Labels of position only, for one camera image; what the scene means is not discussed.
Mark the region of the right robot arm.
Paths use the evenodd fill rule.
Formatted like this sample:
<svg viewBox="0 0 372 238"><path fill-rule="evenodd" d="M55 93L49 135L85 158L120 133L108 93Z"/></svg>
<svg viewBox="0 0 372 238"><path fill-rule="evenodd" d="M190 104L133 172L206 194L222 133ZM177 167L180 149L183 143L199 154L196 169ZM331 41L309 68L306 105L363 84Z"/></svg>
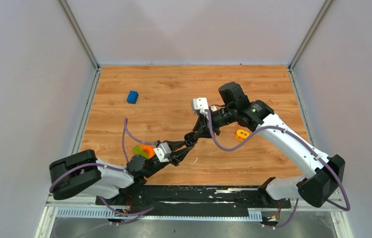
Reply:
<svg viewBox="0 0 372 238"><path fill-rule="evenodd" d="M316 208L326 202L336 206L330 196L340 189L345 202L340 209L350 209L342 184L345 160L341 156L329 156L315 148L287 126L266 103L261 100L251 102L238 83L226 83L218 91L224 105L216 110L211 109L206 98L192 100L192 110L198 115L193 140L211 138L219 149L235 151L259 135L278 148L301 171L299 177L271 177L263 183L258 194L263 206L271 207L285 198L303 199ZM217 141L216 135L220 134L221 127L235 122L250 130L251 134L232 148L224 147Z"/></svg>

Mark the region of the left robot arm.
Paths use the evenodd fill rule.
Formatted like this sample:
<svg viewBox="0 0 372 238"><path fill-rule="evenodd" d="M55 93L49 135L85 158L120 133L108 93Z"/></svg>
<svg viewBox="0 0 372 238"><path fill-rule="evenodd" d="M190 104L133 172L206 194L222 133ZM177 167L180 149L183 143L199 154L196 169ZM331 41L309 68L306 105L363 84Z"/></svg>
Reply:
<svg viewBox="0 0 372 238"><path fill-rule="evenodd" d="M78 152L49 165L52 182L49 192L55 200L88 194L121 205L129 191L144 185L147 178L167 165L178 166L194 146L188 140L157 142L151 158L134 155L126 166L104 162L93 150Z"/></svg>

